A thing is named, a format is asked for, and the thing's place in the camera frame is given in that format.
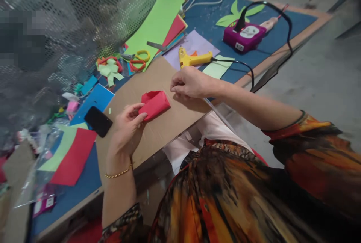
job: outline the patterned dress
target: patterned dress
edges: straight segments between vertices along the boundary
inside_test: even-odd
[[[361,156],[341,131],[303,113],[264,133],[284,169],[207,140],[184,160],[151,228],[135,204],[100,242],[359,242]]]

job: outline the plastic bag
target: plastic bag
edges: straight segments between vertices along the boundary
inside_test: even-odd
[[[15,203],[14,208],[36,202],[35,209],[43,211],[41,201],[49,200],[49,202],[46,203],[46,205],[48,205],[47,208],[53,207],[53,204],[49,204],[50,201],[55,203],[55,197],[64,193],[64,186],[49,184],[49,181],[51,180],[54,172],[38,171],[38,168],[40,168],[48,159],[52,157],[54,149],[56,149],[59,145],[63,131],[61,131],[58,126],[68,124],[69,120],[67,120],[65,117],[62,117],[55,119],[53,123],[49,125],[50,133],[47,135],[41,152],[39,152],[38,158],[29,171],[27,179],[21,190],[21,194]],[[39,210],[35,210],[34,216],[37,216]]]

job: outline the bracelet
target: bracelet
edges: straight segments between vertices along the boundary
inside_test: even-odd
[[[116,178],[116,177],[118,177],[118,176],[121,176],[122,174],[125,174],[125,173],[126,173],[127,171],[129,171],[132,167],[133,167],[133,164],[130,164],[129,168],[126,169],[124,172],[121,172],[120,174],[112,175],[112,176],[110,176],[110,175],[108,175],[108,174],[106,173],[106,174],[105,174],[105,177],[106,177],[106,178]]]

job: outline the sleeve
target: sleeve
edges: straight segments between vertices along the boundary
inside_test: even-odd
[[[136,203],[123,216],[103,230],[99,242],[141,242],[145,241],[147,234],[148,227],[143,226],[140,205]]]
[[[315,199],[361,222],[361,156],[330,122],[307,113],[292,125],[264,131],[289,177]]]

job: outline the black smartphone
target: black smartphone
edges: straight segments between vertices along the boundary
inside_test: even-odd
[[[102,138],[105,137],[113,124],[113,122],[95,106],[90,107],[84,119]]]

